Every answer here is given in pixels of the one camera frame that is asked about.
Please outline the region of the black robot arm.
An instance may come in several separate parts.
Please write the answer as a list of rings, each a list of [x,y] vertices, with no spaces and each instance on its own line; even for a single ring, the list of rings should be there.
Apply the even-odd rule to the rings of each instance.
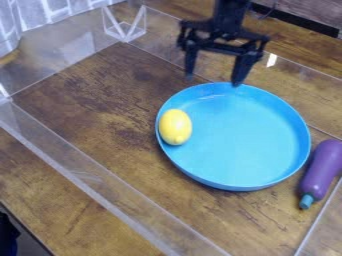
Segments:
[[[181,20],[176,45],[184,52],[184,73],[192,78],[197,53],[208,51],[235,57],[231,84],[244,82],[253,64],[261,59],[269,37],[247,31],[241,24],[251,0],[215,0],[207,20]]]

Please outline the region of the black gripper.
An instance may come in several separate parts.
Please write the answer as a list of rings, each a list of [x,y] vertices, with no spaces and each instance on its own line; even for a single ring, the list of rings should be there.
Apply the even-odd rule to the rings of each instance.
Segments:
[[[231,83],[237,87],[253,64],[261,59],[269,38],[265,35],[247,31],[241,26],[215,24],[212,20],[181,20],[176,45],[184,52],[185,79],[191,80],[197,53],[208,51],[236,57]]]

